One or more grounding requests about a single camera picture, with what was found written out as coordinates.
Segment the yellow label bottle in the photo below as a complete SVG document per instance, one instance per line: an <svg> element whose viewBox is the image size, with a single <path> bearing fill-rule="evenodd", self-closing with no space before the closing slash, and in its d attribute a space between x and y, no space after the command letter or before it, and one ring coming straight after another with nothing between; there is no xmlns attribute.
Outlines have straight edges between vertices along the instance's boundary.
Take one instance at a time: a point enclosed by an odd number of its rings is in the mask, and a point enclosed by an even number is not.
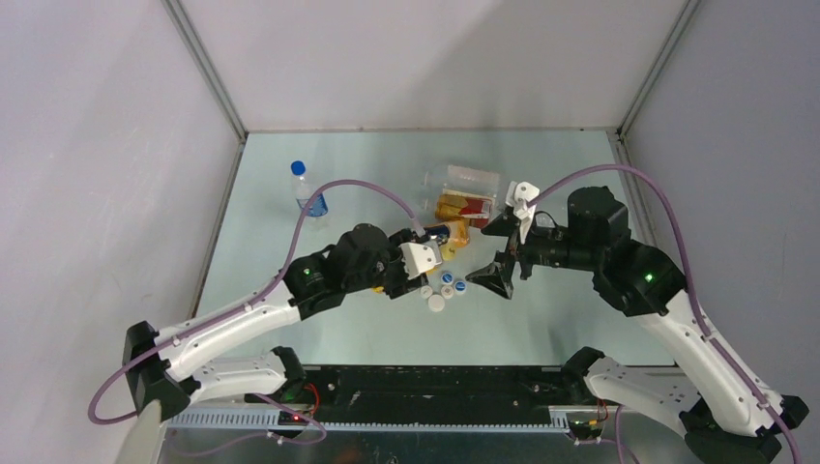
<svg viewBox="0 0 820 464"><path fill-rule="evenodd" d="M457 242L447 240L445 243L439 244L438 249L441 254L443 263L449 263L455 260L458 251ZM377 294L383 294L386 292L384 286L372 287L372 291Z"/></svg>

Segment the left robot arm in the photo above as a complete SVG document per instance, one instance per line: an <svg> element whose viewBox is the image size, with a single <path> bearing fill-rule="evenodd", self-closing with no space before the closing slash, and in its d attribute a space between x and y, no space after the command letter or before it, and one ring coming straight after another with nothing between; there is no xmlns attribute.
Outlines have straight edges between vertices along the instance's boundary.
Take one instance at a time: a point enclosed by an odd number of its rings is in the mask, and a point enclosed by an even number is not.
<svg viewBox="0 0 820 464"><path fill-rule="evenodd" d="M167 421L200 401L263 394L290 403L308 380L295 351L275 347L264 356L224 360L227 351L275 329L340 306L349 294L379 288L394 300L421 289L441 265L428 233L387 235L361 223L334 244L285 265L265 288L211 314L155 329L128 328L123 366L137 413L152 402Z"/></svg>

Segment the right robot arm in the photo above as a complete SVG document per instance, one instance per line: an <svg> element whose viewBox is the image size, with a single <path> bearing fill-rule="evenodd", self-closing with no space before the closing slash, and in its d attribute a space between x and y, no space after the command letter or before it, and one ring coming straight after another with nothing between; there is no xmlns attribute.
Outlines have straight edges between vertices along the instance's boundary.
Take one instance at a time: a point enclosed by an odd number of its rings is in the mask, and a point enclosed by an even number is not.
<svg viewBox="0 0 820 464"><path fill-rule="evenodd" d="M483 232L507 244L467 276L470 283L510 299L513 278L536 266L588 272L597 294L658 340L683 372L649 375L584 347L561 369L571 402L595 397L632 409L682 436L704 463L770 463L807 416L799 397L769 388L693 309L684 273L632 237L628 208L608 188L575 190L566 225L524 226L509 203Z"/></svg>

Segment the crushed blue label bottle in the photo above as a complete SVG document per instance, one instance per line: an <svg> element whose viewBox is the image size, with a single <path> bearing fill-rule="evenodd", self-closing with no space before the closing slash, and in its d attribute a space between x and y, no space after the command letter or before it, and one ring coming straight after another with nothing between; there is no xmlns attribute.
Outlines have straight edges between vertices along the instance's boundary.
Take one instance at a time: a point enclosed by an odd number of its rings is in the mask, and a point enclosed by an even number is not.
<svg viewBox="0 0 820 464"><path fill-rule="evenodd" d="M291 174L291 184L297 205L307 212L310 218L322 218L329 213L327 203L322 194L319 194L312 202L310 199L316 192L316 187L311 183L307 172L303 177L296 177Z"/></svg>

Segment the solid blue cap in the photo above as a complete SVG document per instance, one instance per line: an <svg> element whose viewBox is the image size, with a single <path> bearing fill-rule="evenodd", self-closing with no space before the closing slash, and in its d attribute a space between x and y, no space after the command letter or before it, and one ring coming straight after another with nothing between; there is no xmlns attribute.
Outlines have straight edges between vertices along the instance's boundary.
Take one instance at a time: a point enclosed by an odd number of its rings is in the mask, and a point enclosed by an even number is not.
<svg viewBox="0 0 820 464"><path fill-rule="evenodd" d="M300 160L294 160L290 164L290 171L293 176L296 177L303 177L306 174L306 167L304 163Z"/></svg>

